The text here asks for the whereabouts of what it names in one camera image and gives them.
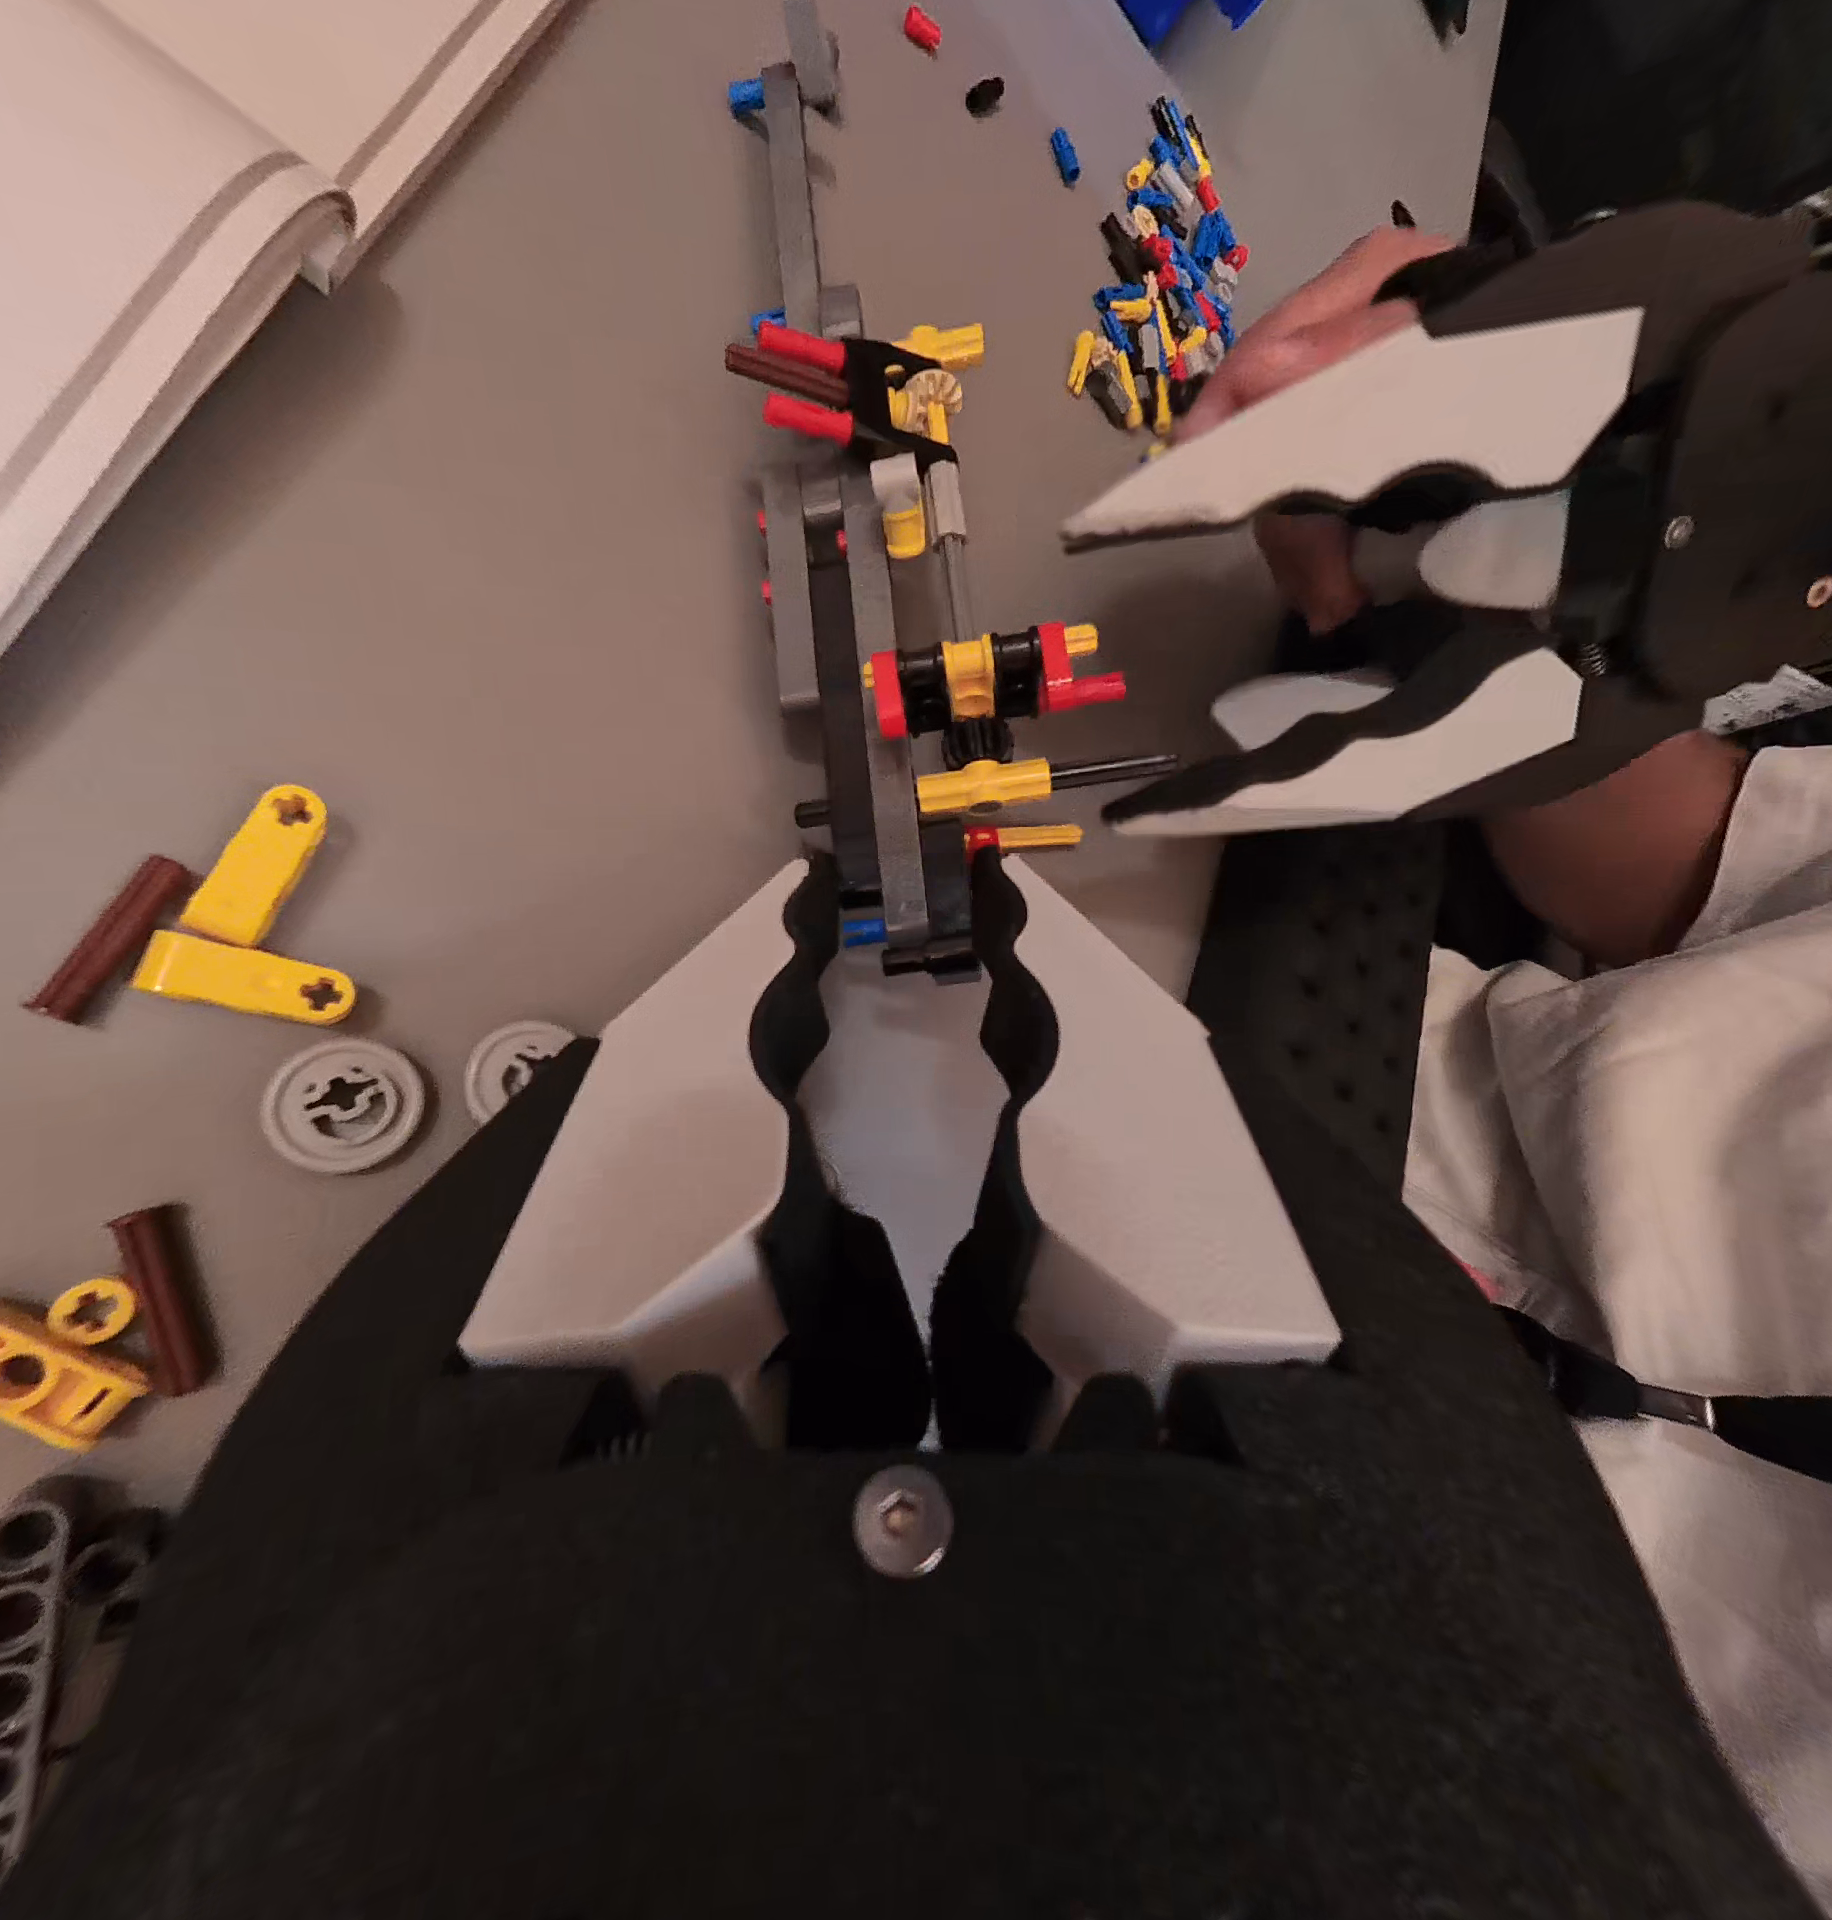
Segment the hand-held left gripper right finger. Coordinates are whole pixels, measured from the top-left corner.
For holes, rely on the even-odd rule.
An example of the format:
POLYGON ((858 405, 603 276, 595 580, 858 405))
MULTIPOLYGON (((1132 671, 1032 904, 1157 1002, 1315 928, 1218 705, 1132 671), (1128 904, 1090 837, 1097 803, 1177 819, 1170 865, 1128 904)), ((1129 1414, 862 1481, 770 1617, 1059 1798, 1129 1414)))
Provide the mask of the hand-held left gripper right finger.
POLYGON ((1046 1366, 1324 1362, 1335 1315, 1208 1031, 1024 860, 971 862, 1003 1100, 968 1337, 1046 1366))

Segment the pile of small lego pins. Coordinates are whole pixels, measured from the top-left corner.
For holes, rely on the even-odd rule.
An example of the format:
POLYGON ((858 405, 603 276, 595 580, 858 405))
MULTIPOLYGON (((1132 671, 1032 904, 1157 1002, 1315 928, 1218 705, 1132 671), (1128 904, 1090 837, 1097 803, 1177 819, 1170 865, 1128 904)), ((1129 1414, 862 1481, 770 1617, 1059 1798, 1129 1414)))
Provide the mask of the pile of small lego pins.
POLYGON ((1249 251, 1187 105, 1159 93, 1148 118, 1146 148, 1097 226, 1109 276, 1071 338, 1066 388, 1118 431, 1164 448, 1237 342, 1249 251))

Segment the blue storage bin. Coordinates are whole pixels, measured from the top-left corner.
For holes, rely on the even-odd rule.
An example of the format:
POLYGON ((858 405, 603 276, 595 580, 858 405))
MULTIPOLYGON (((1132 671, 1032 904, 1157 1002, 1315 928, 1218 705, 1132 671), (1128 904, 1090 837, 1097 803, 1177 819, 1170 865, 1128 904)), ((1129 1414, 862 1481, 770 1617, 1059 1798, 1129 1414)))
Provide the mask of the blue storage bin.
POLYGON ((1138 41, 1156 52, 1177 30, 1182 20, 1199 5, 1209 5, 1232 30, 1239 30, 1263 5, 1256 0, 1119 0, 1118 8, 1138 41))

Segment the yellow three-hole lego beam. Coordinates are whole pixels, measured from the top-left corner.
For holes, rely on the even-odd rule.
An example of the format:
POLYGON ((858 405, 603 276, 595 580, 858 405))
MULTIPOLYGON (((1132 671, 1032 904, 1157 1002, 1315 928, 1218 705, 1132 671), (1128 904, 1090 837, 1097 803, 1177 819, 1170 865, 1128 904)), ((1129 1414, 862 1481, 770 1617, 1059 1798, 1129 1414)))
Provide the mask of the yellow three-hole lego beam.
POLYGON ((136 1287, 112 1273, 65 1287, 41 1311, 0 1302, 0 1423, 59 1451, 89 1451, 153 1391, 147 1371, 114 1348, 136 1315, 136 1287))

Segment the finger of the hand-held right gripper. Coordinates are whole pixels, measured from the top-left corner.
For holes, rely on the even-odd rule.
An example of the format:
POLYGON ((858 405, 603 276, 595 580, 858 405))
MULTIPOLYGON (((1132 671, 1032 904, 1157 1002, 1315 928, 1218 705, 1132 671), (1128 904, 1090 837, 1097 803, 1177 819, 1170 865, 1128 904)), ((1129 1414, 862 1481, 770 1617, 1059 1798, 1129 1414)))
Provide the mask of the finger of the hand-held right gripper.
POLYGON ((1622 408, 1643 310, 1434 338, 1410 323, 1134 468, 1059 526, 1068 551, 1353 508, 1424 470, 1553 488, 1622 408))
POLYGON ((1348 711, 1111 802, 1129 837, 1230 837, 1396 821, 1575 733, 1582 678, 1545 645, 1447 645, 1348 711))

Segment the pile of black grey beams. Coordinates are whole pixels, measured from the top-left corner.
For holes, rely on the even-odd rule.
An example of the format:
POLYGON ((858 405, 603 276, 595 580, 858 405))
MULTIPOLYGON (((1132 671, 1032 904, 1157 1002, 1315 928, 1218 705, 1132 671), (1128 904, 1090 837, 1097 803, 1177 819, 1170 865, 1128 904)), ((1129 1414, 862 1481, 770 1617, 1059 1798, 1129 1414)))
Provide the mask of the pile of black grey beams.
POLYGON ((165 1535, 157 1506, 88 1475, 0 1507, 0 1888, 103 1712, 165 1535))

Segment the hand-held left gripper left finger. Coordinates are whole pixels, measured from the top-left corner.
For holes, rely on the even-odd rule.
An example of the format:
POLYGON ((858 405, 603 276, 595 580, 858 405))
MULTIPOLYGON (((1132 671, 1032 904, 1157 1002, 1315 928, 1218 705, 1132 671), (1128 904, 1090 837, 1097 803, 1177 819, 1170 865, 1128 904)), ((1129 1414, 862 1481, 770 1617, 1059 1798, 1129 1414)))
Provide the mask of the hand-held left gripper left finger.
POLYGON ((789 1125, 751 1029, 821 875, 786 862, 601 1029, 459 1334, 474 1366, 758 1371, 779 1346, 759 1228, 789 1125))

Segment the grey lego wheel hub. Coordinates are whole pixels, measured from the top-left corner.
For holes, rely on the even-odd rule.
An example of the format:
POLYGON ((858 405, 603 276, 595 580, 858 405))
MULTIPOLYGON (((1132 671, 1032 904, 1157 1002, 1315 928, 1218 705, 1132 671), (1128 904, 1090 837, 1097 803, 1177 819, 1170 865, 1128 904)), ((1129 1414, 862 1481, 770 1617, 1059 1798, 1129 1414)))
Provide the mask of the grey lego wheel hub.
POLYGON ((416 1142, 427 1089, 421 1067, 372 1039, 321 1042, 286 1060, 258 1100, 263 1143, 321 1178, 378 1169, 416 1142))
POLYGON ((476 1127, 497 1113, 533 1083, 578 1033, 553 1019, 507 1019, 477 1038, 462 1066, 462 1097, 476 1127))

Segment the person's right forearm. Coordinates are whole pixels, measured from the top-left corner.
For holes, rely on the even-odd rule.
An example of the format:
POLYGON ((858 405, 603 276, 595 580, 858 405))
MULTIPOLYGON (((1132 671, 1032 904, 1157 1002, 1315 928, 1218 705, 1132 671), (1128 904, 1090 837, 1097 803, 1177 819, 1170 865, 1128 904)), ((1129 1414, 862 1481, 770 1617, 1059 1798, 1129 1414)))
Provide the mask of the person's right forearm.
POLYGON ((1573 791, 1504 807, 1479 832, 1516 899, 1593 967, 1677 948, 1706 905, 1749 756, 1675 733, 1573 791))

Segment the yellow lego axle connector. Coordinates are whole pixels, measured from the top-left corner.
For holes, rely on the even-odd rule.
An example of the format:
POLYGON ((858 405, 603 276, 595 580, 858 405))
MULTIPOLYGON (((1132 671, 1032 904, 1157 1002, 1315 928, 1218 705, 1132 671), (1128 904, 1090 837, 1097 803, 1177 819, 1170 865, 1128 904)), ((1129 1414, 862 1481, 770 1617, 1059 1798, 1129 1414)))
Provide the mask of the yellow lego axle connector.
POLYGON ((149 936, 128 984, 145 995, 311 1027, 335 1025, 357 1006, 345 971, 172 928, 149 936))

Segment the person's right hand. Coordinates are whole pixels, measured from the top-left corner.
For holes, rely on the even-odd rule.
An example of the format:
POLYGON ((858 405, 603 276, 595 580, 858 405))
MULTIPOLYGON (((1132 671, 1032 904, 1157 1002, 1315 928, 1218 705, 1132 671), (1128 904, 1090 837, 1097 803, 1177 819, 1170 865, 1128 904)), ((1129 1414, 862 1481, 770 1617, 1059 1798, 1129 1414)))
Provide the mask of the person's right hand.
MULTIPOLYGON (((1416 321, 1406 299, 1377 299, 1383 281, 1459 242, 1419 228, 1376 228, 1259 315, 1227 350, 1180 420, 1175 449, 1263 397, 1416 321)), ((1333 632, 1370 598, 1353 564, 1356 532, 1333 515, 1259 513, 1252 532, 1268 573, 1312 635, 1333 632)))

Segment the black perforated panel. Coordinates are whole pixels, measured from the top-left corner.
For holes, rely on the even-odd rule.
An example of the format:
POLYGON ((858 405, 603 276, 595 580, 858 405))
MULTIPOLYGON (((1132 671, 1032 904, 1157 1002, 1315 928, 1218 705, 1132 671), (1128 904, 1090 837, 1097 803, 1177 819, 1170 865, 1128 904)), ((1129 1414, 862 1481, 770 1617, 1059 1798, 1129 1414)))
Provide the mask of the black perforated panel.
POLYGON ((1436 825, 1232 835, 1186 1007, 1273 1172, 1340 1175, 1343 1204, 1403 1188, 1431 936, 1436 825))

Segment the short brown lego axle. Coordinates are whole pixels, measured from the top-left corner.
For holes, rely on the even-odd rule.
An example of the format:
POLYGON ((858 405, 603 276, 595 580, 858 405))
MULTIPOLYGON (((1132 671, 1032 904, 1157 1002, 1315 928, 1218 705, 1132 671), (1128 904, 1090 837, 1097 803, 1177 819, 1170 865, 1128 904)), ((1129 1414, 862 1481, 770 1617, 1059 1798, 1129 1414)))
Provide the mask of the short brown lego axle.
POLYGON ((203 1389, 219 1348, 194 1260, 183 1208, 157 1204, 107 1219, 117 1271, 136 1293, 149 1374, 160 1397, 203 1389))
POLYGON ((30 1013, 77 1024, 91 1004, 128 967, 165 917, 176 915, 197 888, 183 862, 149 853, 123 879, 41 985, 21 999, 30 1013))

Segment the lego instruction booklet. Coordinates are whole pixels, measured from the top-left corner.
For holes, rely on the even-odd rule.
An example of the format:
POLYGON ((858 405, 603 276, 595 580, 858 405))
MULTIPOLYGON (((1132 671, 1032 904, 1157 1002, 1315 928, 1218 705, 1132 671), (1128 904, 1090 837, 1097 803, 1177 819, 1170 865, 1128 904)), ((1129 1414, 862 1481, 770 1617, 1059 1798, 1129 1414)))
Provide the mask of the lego instruction booklet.
POLYGON ((296 280, 556 1, 0 1, 0 657, 296 280))

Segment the grey lego beam assembly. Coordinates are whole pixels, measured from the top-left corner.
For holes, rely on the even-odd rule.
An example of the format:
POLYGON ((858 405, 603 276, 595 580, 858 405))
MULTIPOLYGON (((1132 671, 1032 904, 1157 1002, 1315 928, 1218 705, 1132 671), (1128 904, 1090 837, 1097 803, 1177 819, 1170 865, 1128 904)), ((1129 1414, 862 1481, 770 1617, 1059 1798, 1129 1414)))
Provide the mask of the grey lego beam assembly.
POLYGON ((963 825, 1180 759, 1018 756, 1015 723, 1115 707, 1128 681, 1093 666, 1091 624, 980 626, 951 420, 983 329, 870 335, 856 285, 824 276, 808 116, 838 118, 839 49, 816 4, 781 12, 786 57, 729 85, 768 145, 781 303, 724 364, 788 442, 759 473, 758 532, 779 707, 816 725, 824 767, 794 818, 828 837, 843 948, 875 949, 887 976, 971 982, 963 825))

